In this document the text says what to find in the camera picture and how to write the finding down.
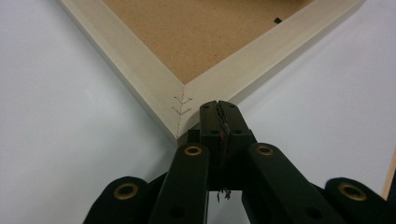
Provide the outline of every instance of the white surface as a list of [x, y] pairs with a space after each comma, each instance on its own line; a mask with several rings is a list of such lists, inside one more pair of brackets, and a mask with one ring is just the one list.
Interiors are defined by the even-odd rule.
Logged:
[[[367, 1], [239, 107], [257, 139], [324, 186], [381, 193], [396, 147], [396, 2]], [[82, 223], [112, 180], [174, 147], [53, 1], [0, 1], [0, 223]], [[248, 223], [238, 193], [208, 223]]]

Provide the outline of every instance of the brown fiberboard panel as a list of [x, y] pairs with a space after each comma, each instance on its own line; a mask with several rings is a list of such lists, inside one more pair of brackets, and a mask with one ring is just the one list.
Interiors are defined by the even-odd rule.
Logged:
[[314, 0], [105, 0], [184, 84]]

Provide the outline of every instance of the wooden edge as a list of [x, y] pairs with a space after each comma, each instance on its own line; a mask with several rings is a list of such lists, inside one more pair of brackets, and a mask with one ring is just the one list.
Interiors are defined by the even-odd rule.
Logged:
[[59, 2], [176, 143], [184, 85], [103, 1]]
[[390, 185], [392, 184], [393, 176], [395, 175], [396, 170], [396, 148], [393, 152], [393, 157], [390, 162], [390, 167], [387, 175], [387, 179], [385, 181], [384, 188], [382, 189], [382, 198], [387, 199], [390, 191]]
[[186, 84], [178, 135], [199, 121], [200, 105], [240, 102], [320, 37], [357, 10], [362, 0], [317, 0]]

